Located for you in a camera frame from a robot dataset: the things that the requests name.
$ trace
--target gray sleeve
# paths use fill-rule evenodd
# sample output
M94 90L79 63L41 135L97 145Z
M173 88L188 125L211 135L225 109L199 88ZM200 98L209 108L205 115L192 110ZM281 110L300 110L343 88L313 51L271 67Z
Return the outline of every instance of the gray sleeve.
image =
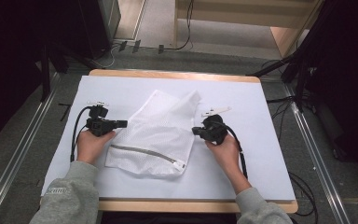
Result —
M99 196L93 183L97 172L93 165L73 161L66 177L48 186L31 223L95 223Z
M292 223L290 217L276 204L267 203L257 189L249 188L237 195L242 223Z

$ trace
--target person's left hand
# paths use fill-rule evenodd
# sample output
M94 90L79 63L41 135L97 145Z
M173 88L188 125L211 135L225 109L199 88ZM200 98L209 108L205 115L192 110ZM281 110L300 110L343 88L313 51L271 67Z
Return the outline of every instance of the person's left hand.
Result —
M77 160L94 164L100 157L105 143L115 137L115 135L115 131L100 137L95 136L89 130L81 132L77 138Z

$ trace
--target white mesh laundry bag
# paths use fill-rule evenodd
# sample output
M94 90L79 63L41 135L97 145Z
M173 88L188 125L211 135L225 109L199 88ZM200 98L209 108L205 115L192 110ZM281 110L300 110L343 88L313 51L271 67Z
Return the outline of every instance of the white mesh laundry bag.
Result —
M194 142L196 91L178 99L154 91L113 139L105 166L138 175L176 176L186 168Z

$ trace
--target hand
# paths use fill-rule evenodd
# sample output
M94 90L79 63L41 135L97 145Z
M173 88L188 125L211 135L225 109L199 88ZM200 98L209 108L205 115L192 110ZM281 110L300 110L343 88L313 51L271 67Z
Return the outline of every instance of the hand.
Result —
M228 134L219 146L208 141L205 141L205 144L214 154L214 158L222 167L236 194L251 187L238 165L240 152L235 138Z
M90 131L83 131L77 138L77 160L89 164L94 162L100 157L103 146L113 137L116 132L112 131L103 136L97 137Z

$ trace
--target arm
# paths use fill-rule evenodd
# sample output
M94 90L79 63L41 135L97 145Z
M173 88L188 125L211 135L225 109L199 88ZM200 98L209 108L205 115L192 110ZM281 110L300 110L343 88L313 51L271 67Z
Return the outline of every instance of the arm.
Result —
M257 189L252 188L238 165L239 147L231 135L228 134L219 146L208 141L205 144L212 151L237 194L236 202L241 210L238 223L292 223L277 204L267 203Z
M77 161L71 163L65 178L55 179L48 186L31 223L95 223L99 202L93 183L98 169L92 164L114 136L111 132L96 137L89 131L79 135Z

